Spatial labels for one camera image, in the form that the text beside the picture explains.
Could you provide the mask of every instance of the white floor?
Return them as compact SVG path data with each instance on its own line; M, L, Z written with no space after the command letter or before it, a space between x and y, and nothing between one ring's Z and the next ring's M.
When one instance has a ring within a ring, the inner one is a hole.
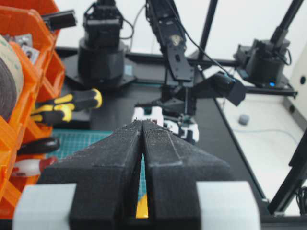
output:
M287 131L299 142L303 131L281 101L281 97L248 95L239 107L226 101L224 113L233 130L279 129ZM249 115L250 121L247 126L238 123L241 114ZM288 164L297 143L290 136L280 132L235 132L235 135L266 197L271 200L290 171ZM299 215L295 201L292 201L286 215Z

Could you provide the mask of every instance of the wire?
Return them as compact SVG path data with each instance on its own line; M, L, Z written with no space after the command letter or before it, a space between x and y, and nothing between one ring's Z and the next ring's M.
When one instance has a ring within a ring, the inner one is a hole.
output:
M191 36L188 34L186 28L184 27L184 25L182 24L181 20L179 19L179 16L177 15L175 9L173 8L173 6L171 5L171 3L166 0L168 6L170 7L170 9L172 10L172 12L174 13L177 21L179 22L180 26L182 27L182 29L184 30L185 34L188 36L189 40L194 44L194 46L196 46L198 48L199 51L201 51L211 62L213 62L215 65L217 65L218 67L220 67L229 77L232 77L227 70L225 70L223 68L223 66L218 63L216 60L212 59L192 38Z
M236 133L265 133L265 132L283 133L289 136L296 144L298 144L298 141L291 133L281 130L281 129L264 129L264 130L251 130L251 131L233 129L233 131Z
M124 21L131 27L132 32L131 32L131 35L129 37L120 37L120 39L128 40L128 39L131 39L133 37L133 35L134 35L134 26L125 18L124 18Z
M307 187L299 188L296 194L296 202L301 215L307 215Z
M133 21L133 28L134 28L134 29L135 29L136 22L138 21L140 14L142 13L142 11L143 11L145 8L146 8L146 4L143 5L143 6L140 8L140 10L138 11L137 15L135 16L135 19L134 19L134 21ZM133 36L132 36L132 38L131 38L131 40L130 40L129 51L132 50L133 39L134 39L134 34L133 34Z
M292 64L292 56L289 49L287 49L288 55L289 55L289 63L283 58L283 56L280 53L276 53L276 55L280 58L281 61L283 61L284 64L290 66Z

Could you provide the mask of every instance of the orange storage bin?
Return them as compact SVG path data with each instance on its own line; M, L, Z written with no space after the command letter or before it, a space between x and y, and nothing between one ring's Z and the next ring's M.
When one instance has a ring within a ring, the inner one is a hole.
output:
M35 184L39 178L10 178L10 175L16 160L45 157L44 154L20 157L16 155L22 143L50 136L52 127L35 123L30 118L31 110L36 101L59 96L65 77L64 65L54 51L57 36L47 29L32 6L41 14L58 11L52 0L0 0L0 34L15 36L30 33L34 48L40 51L33 65L18 44L10 43L23 67L24 88L9 121L0 117L1 219L12 218L24 186Z
M59 11L53 0L0 0L0 5L25 10L34 9L40 15L56 13Z
M0 21L2 35L32 35L33 47L40 51L35 68L40 75L45 75L56 37L50 33L39 13L35 10L0 6Z
M17 150L23 141L32 106L35 102L40 77L19 45L11 43L21 60L24 72L24 88L8 123L0 117L0 199L14 207L21 192L9 182Z
M64 83L64 77L65 66L54 51L47 69L46 77L43 79L42 87L38 94L38 100L46 101L59 97Z

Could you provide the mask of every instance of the yellow and black screwdriver handle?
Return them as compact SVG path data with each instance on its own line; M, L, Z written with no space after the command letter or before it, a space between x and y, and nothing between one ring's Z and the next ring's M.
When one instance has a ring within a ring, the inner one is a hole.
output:
M69 106L59 105L43 105L35 109L31 113L31 118L35 122L44 123L48 126L54 126L61 123L68 123L72 118L72 111Z
M44 105L67 105L72 111L83 109L100 108L102 105L102 95L99 90L91 89L87 91L72 91L71 93L42 103L36 103L36 108Z

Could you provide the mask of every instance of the black cable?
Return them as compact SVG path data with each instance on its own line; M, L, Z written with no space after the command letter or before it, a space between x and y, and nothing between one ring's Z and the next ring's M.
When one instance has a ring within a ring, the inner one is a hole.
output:
M218 67L220 67L229 77L232 77L227 70L225 70L223 68L223 66L218 63L216 60L212 59L192 38L191 36L188 34L186 28L184 27L184 25L182 24L181 20L179 19L179 16L177 15L175 9L173 8L173 6L171 5L171 3L167 0L166 1L168 6L170 7L170 9L172 10L172 12L174 13L177 21L179 22L180 26L182 27L182 29L184 30L185 34L188 36L189 40L198 48L199 51L201 51L211 62L213 62L215 65L217 65Z
M289 63L283 58L283 56L280 53L276 53L276 55L280 58L281 61L283 61L284 64L290 66L292 64L292 56L289 49L287 49L288 55L289 55Z
M133 27L133 25L127 19L124 18L124 21L131 27L132 32L131 32L131 35L129 37L120 37L120 39L128 40L128 39L131 39L133 37L133 35L134 35L134 27Z
M138 11L137 15L135 16L135 19L134 19L134 22L133 22L133 28L135 29L135 26L136 26L136 22L138 21L138 18L140 16L140 14L142 13L142 11L146 8L146 4L143 5L140 10ZM130 46L129 46L129 51L132 50L132 46L133 46L133 39L134 39L134 34L130 40Z
M296 202L301 215L307 215L307 187L299 188L296 194Z

